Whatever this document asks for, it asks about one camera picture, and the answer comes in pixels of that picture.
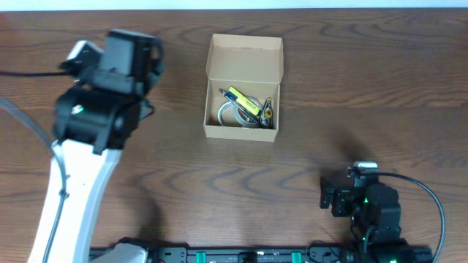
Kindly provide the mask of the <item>white tape roll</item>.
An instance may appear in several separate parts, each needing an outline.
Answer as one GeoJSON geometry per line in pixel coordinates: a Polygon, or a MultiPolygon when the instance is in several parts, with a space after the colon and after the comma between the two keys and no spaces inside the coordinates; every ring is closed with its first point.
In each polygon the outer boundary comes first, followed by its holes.
{"type": "Polygon", "coordinates": [[[217,113],[217,119],[220,126],[241,127],[235,114],[238,108],[231,102],[225,102],[221,105],[217,113]]]}

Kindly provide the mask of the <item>grey tape roll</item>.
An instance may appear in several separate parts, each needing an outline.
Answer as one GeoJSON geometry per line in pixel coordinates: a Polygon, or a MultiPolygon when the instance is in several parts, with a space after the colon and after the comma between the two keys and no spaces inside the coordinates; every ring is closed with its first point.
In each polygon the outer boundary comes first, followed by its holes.
{"type": "MultiPolygon", "coordinates": [[[[247,96],[247,99],[252,101],[255,105],[257,105],[260,109],[263,108],[263,104],[256,98],[252,96],[247,96]]],[[[239,109],[235,110],[234,112],[235,119],[237,122],[242,125],[244,128],[250,128],[250,129],[257,129],[260,128],[260,124],[255,123],[254,121],[251,121],[248,117],[246,117],[239,109]]]]}

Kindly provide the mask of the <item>yellow highlighter marker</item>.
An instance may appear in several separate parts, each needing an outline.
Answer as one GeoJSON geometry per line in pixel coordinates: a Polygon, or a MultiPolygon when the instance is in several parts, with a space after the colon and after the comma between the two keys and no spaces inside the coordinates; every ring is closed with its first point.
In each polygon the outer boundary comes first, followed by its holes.
{"type": "Polygon", "coordinates": [[[253,101],[244,96],[240,91],[230,86],[227,90],[227,95],[238,105],[242,106],[246,111],[254,116],[260,115],[260,107],[253,101]]]}

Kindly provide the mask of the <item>brown cardboard box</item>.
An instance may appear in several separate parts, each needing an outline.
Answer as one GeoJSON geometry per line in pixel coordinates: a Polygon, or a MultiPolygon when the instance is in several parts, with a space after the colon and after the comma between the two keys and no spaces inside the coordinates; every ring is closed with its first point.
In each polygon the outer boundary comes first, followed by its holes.
{"type": "Polygon", "coordinates": [[[208,51],[208,86],[203,128],[211,138],[274,142],[279,131],[280,83],[284,73],[280,37],[214,34],[208,51]],[[226,98],[219,92],[233,86],[262,104],[272,99],[273,127],[250,129],[220,126],[217,113],[226,98]]]}

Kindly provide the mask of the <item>black ballpoint pen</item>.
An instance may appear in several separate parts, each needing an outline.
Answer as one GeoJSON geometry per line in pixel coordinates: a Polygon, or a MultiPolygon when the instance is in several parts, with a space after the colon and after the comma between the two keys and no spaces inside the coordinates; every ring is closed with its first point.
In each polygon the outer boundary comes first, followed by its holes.
{"type": "Polygon", "coordinates": [[[219,89],[219,92],[223,95],[224,98],[226,98],[229,102],[233,103],[246,117],[248,117],[251,121],[254,121],[255,123],[260,123],[259,121],[259,116],[254,116],[248,111],[246,111],[242,106],[236,104],[228,95],[227,95],[227,90],[224,90],[222,88],[219,89]]]}

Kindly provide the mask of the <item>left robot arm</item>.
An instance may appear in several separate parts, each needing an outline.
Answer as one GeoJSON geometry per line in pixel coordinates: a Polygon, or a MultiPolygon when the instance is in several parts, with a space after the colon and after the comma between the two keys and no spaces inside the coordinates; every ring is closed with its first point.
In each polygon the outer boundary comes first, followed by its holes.
{"type": "Polygon", "coordinates": [[[53,158],[29,262],[87,262],[103,194],[125,143],[154,113],[152,77],[135,89],[116,72],[80,74],[56,101],[53,158]]]}

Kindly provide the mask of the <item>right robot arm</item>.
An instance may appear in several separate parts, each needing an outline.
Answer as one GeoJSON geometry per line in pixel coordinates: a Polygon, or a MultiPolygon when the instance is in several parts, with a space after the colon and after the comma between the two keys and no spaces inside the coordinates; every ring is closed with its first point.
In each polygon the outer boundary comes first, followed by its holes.
{"type": "Polygon", "coordinates": [[[339,252],[340,262],[409,262],[418,260],[401,238],[401,205],[397,190],[376,176],[360,176],[351,186],[320,179],[320,207],[334,217],[348,217],[354,240],[339,252]]]}

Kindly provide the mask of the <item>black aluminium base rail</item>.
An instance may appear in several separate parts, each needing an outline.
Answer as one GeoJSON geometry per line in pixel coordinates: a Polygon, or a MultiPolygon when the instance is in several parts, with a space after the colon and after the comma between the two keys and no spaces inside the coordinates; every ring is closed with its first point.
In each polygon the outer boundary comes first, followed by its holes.
{"type": "Polygon", "coordinates": [[[142,263],[320,263],[320,262],[433,262],[430,248],[411,246],[400,239],[369,245],[353,241],[347,245],[313,242],[303,246],[189,247],[181,244],[146,243],[124,238],[112,248],[92,248],[89,262],[142,263]]]}

